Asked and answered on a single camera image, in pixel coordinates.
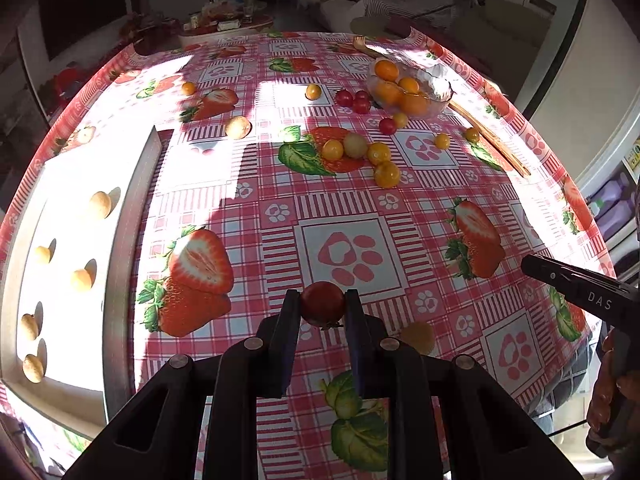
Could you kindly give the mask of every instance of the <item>pink checkered tablecloth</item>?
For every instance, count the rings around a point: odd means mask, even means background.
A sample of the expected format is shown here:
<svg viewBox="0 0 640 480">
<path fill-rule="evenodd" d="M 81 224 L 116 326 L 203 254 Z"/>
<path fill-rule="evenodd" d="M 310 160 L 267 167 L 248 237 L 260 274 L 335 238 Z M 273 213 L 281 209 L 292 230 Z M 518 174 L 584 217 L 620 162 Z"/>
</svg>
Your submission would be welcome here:
<svg viewBox="0 0 640 480">
<path fill-rule="evenodd" d="M 451 110 L 434 120 L 411 120 L 388 137 L 378 131 L 381 110 L 359 115 L 335 105 L 337 90 L 365 87 L 370 59 L 351 41 L 346 34 L 301 32 L 236 37 L 148 57 L 126 48 L 73 99 L 38 150 L 0 228 L 2 262 L 44 160 L 70 136 L 65 149 L 72 147 L 73 132 L 85 126 L 104 136 L 115 116 L 122 124 L 124 114 L 144 115 L 156 124 L 163 149 L 131 278 L 136 389 L 173 354 L 206 358 L 253 335 L 264 316 L 279 311 L 288 288 L 329 280 L 357 288 L 365 311 L 381 317 L 391 334 L 415 320 L 431 323 L 432 355 L 472 355 L 526 406 L 599 322 L 588 314 L 580 322 L 578 313 L 571 328 L 559 328 L 548 286 L 524 276 L 520 260 L 545 254 L 613 276 L 597 226 L 582 230 L 563 192 L 570 183 L 564 167 L 513 105 L 419 32 L 371 46 L 413 66 L 446 67 L 457 101 L 510 147 L 530 177 L 520 177 L 491 147 L 467 142 L 461 132 L 469 124 Z M 180 92 L 185 81 L 196 83 L 196 95 Z M 296 104 L 287 85 L 309 83 L 322 85 L 323 98 Z M 199 99 L 212 90 L 222 96 L 218 104 L 224 102 L 222 88 L 237 96 L 235 108 L 219 115 L 202 108 Z M 236 115 L 253 124 L 243 140 L 224 134 Z M 302 135 L 337 126 L 384 142 L 401 170 L 400 183 L 380 189 L 368 164 L 332 176 L 290 170 L 278 158 L 287 126 L 299 126 Z M 439 132 L 450 135 L 448 150 L 434 146 Z M 450 241 L 460 238 L 447 222 L 457 198 L 482 210 L 500 235 L 504 257 L 488 279 L 457 276 L 461 269 L 455 258 L 449 261 Z M 144 280 L 161 275 L 159 254 L 189 224 L 205 225 L 226 248 L 235 275 L 231 312 L 183 338 L 149 333 L 139 323 L 143 309 L 134 306 L 135 294 Z M 320 332 L 302 323 L 287 397 L 258 402 L 266 478 L 385 477 L 362 461 L 356 461 L 359 469 L 349 466 L 332 447 L 337 415 L 322 385 L 349 368 L 342 329 Z M 198 470 L 203 455 L 204 438 Z"/>
</svg>

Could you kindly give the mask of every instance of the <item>wall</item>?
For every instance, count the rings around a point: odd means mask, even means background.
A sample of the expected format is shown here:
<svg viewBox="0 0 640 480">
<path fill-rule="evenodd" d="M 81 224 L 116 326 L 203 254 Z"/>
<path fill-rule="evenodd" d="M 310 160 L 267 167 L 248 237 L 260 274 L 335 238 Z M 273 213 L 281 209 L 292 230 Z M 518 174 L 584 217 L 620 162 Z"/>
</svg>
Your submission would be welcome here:
<svg viewBox="0 0 640 480">
<path fill-rule="evenodd" d="M 611 0 L 587 0 L 569 53 L 530 122 L 576 178 L 619 134 L 639 92 L 638 39 Z"/>
</svg>

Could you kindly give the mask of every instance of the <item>hand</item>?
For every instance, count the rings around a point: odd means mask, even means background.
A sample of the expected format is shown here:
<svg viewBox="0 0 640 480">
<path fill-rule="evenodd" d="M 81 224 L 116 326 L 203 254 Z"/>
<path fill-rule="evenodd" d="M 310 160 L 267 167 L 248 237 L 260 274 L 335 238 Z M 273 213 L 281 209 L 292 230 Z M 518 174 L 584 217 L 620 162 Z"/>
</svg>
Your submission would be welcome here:
<svg viewBox="0 0 640 480">
<path fill-rule="evenodd" d="M 640 370 L 631 371 L 627 375 L 615 380 L 611 371 L 613 352 L 615 352 L 613 339 L 612 332 L 609 332 L 609 335 L 607 335 L 602 343 L 602 349 L 606 353 L 602 359 L 598 379 L 593 386 L 591 403 L 587 410 L 587 422 L 592 430 L 590 431 L 590 437 L 608 446 L 614 446 L 615 442 L 609 439 L 602 439 L 597 433 L 600 431 L 601 426 L 606 424 L 610 419 L 610 404 L 616 388 L 627 399 L 639 403 L 634 410 L 631 420 L 629 420 L 628 430 L 632 434 L 640 434 Z"/>
</svg>

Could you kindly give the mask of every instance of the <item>chopsticks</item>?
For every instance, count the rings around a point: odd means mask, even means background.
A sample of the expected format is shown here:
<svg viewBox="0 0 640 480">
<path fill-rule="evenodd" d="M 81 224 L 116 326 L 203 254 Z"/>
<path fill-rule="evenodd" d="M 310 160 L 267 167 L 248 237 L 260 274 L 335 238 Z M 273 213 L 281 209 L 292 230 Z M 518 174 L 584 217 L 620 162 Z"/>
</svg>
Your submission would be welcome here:
<svg viewBox="0 0 640 480">
<path fill-rule="evenodd" d="M 375 50 L 370 49 L 365 44 L 364 36 L 356 36 L 353 38 L 353 47 L 356 50 L 359 50 L 363 54 L 366 54 L 369 57 L 377 58 L 382 57 L 382 54 L 376 52 Z M 471 113 L 463 107 L 462 104 L 457 102 L 454 97 L 449 102 L 449 108 L 451 108 L 455 113 L 464 117 L 471 125 L 478 130 L 482 138 L 486 140 L 489 144 L 491 144 L 504 158 L 510 163 L 514 170 L 516 170 L 520 176 L 527 177 L 531 175 L 531 172 L 527 169 L 527 167 L 520 162 L 520 159 L 513 155 L 513 152 L 500 140 L 500 138 L 494 134 L 491 130 L 489 130 L 486 126 L 484 126 L 480 121 L 478 121 Z"/>
</svg>

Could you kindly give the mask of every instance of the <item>purple bottle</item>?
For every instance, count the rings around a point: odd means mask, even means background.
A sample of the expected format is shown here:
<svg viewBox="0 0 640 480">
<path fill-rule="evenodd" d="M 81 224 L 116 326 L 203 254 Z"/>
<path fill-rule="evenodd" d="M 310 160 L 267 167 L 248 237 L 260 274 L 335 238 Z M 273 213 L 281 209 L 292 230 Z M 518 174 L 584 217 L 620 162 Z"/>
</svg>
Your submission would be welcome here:
<svg viewBox="0 0 640 480">
<path fill-rule="evenodd" d="M 620 200 L 630 183 L 631 181 L 626 176 L 626 173 L 620 173 L 618 178 L 609 180 L 602 186 L 589 202 L 589 209 L 593 217 L 597 220 L 611 209 Z"/>
<path fill-rule="evenodd" d="M 602 215 L 596 222 L 604 241 L 609 240 L 629 220 L 636 215 L 636 194 L 632 193 L 627 200 L 620 200 Z"/>
</svg>

